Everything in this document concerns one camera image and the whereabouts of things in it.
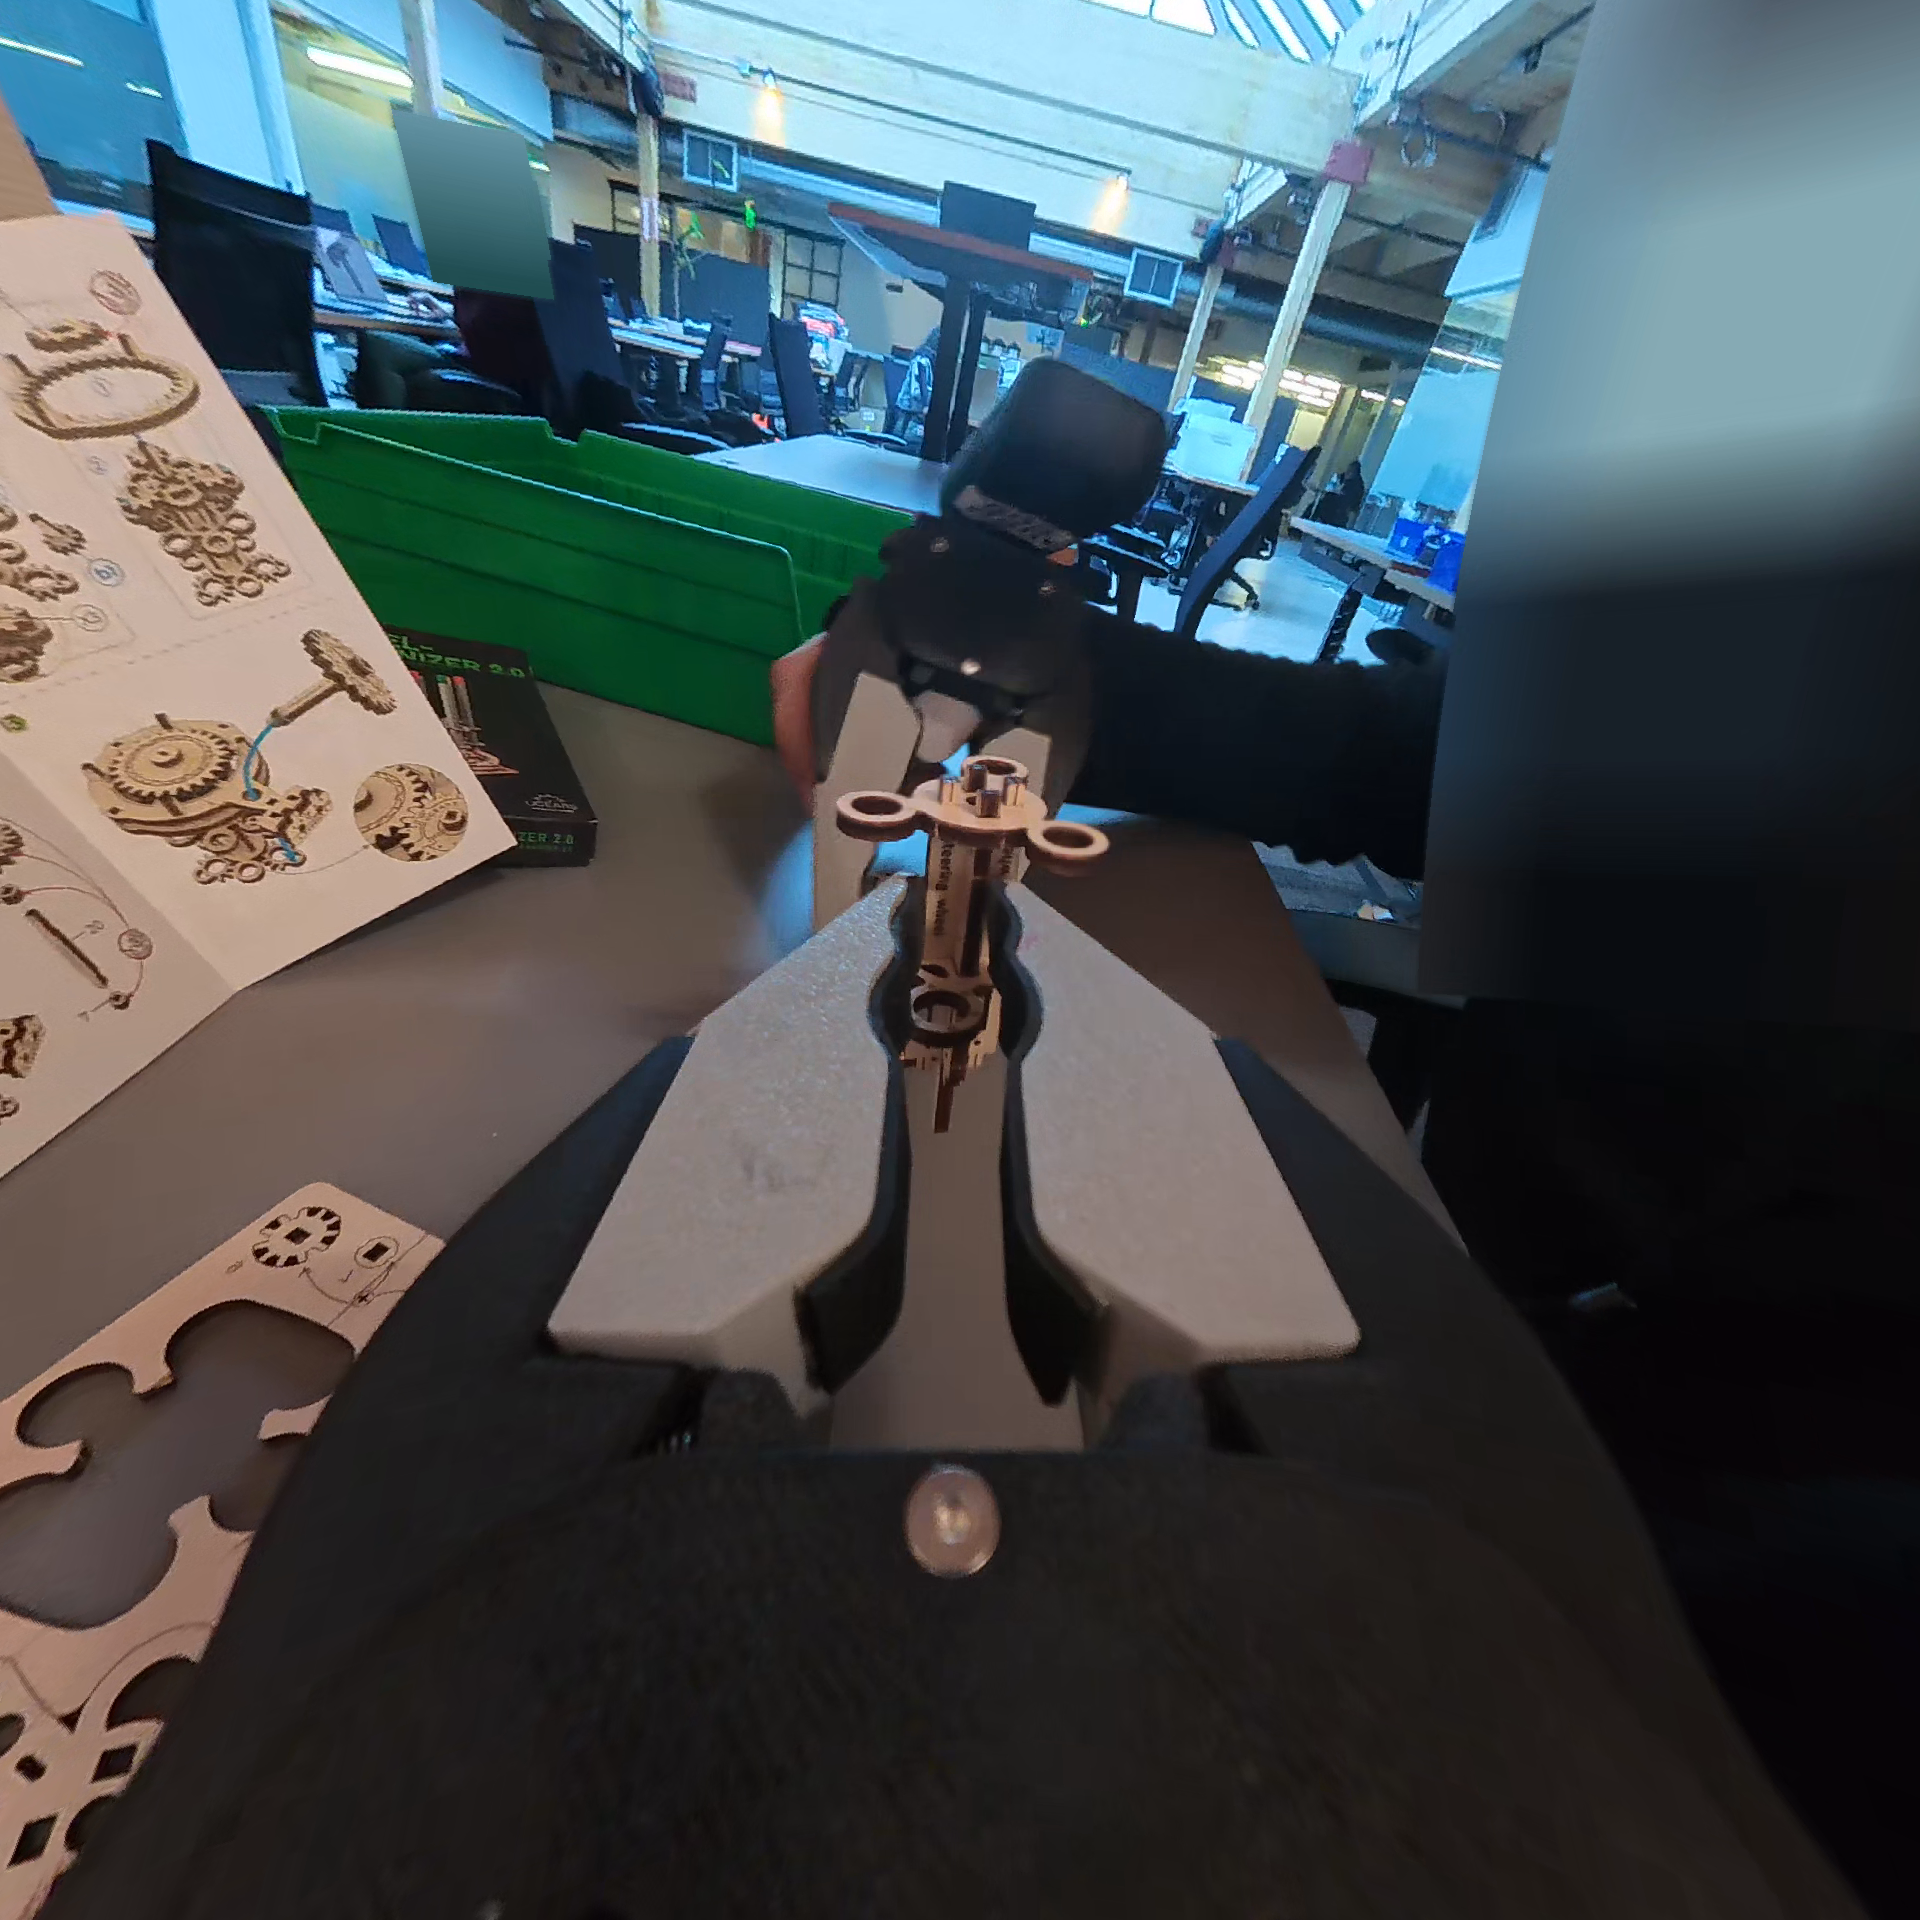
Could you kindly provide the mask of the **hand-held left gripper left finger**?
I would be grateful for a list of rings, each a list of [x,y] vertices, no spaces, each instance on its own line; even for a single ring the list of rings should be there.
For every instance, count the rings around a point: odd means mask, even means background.
[[[899,1059],[874,1004],[902,899],[885,880],[696,1029],[549,1315],[561,1351],[764,1375],[806,1418],[874,1351],[806,1297],[892,1172]]]

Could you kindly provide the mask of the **stack of green plastic bins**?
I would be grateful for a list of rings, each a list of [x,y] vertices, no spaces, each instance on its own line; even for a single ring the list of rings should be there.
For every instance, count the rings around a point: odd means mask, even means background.
[[[539,681],[761,747],[771,664],[822,632],[910,524],[531,417],[266,418],[385,627],[505,644]]]

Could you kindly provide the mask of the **black monitor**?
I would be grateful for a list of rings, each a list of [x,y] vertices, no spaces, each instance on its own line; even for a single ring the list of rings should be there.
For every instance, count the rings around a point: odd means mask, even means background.
[[[306,194],[230,176],[148,139],[154,268],[244,404],[326,402]]]

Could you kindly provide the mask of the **white office table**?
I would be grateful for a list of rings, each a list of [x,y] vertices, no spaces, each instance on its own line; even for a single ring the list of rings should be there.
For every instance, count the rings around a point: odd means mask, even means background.
[[[941,507],[948,474],[947,465],[923,461],[910,450],[834,434],[720,449],[697,459],[910,517]]]

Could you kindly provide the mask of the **wooden model axle assembly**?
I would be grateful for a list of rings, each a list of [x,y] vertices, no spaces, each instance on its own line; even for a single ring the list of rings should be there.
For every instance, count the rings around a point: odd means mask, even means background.
[[[1002,1043],[995,983],[995,905],[1027,869],[1082,874],[1108,851],[1104,831],[1050,813],[1017,759],[977,754],[910,796],[846,794],[834,828],[854,842],[892,845],[921,835],[923,912],[920,971],[907,995],[902,1065],[933,1083],[930,1131],[948,1135],[961,1089]]]

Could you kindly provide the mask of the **folded assembly instruction sheet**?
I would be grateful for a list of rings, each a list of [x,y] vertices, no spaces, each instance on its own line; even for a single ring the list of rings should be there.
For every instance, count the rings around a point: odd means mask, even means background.
[[[2,1171],[513,831],[115,218],[2,239]]]

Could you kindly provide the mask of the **black model kit box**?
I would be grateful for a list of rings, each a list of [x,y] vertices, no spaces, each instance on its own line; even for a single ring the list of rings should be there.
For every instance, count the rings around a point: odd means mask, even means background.
[[[500,858],[521,869],[582,869],[597,813],[544,706],[531,659],[509,648],[388,627],[424,698],[516,835]]]

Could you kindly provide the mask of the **laser-cut plywood part sheet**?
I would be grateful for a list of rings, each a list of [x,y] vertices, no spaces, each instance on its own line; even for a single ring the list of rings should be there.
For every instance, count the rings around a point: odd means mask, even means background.
[[[292,1452],[441,1247],[309,1185],[4,1399],[2,1916],[152,1755]]]

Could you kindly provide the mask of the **black office chair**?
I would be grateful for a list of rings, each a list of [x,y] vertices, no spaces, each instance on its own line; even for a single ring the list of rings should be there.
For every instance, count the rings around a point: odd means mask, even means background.
[[[1305,500],[1318,455],[1316,443],[1310,449],[1286,445],[1265,472],[1259,487],[1238,503],[1213,536],[1195,533],[1190,538],[1171,627],[1180,640],[1198,639],[1203,615],[1213,607],[1219,591],[1233,580],[1236,567],[1282,533],[1286,517]]]

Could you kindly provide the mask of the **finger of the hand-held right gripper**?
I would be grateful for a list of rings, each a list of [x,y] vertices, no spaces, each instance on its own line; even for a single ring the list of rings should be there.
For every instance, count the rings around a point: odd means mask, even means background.
[[[837,805],[852,794],[905,791],[920,754],[921,714],[893,679],[862,673],[852,681],[846,714],[828,752],[825,775],[813,788],[811,927],[822,931],[870,890],[880,851],[841,831]]]
[[[1061,811],[1090,738],[1090,704],[1027,704],[992,712],[992,756],[1019,761],[1048,813]]]

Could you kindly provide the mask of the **person's right hand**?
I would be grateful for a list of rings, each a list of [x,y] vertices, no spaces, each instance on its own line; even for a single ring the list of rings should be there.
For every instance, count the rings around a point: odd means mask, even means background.
[[[818,754],[813,744],[813,684],[828,633],[816,632],[800,648],[771,664],[776,754],[806,817],[816,808]]]

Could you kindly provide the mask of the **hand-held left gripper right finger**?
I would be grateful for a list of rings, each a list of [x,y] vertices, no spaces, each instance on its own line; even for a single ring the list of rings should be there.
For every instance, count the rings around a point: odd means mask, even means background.
[[[1003,1293],[1042,1401],[1354,1354],[1234,1049],[1029,887],[1002,899]]]

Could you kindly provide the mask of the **person's right forearm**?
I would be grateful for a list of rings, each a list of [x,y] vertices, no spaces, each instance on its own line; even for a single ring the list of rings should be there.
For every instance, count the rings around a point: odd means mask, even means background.
[[[1069,805],[1424,877],[1444,656],[1294,664],[1094,611],[1083,636],[1090,735]]]

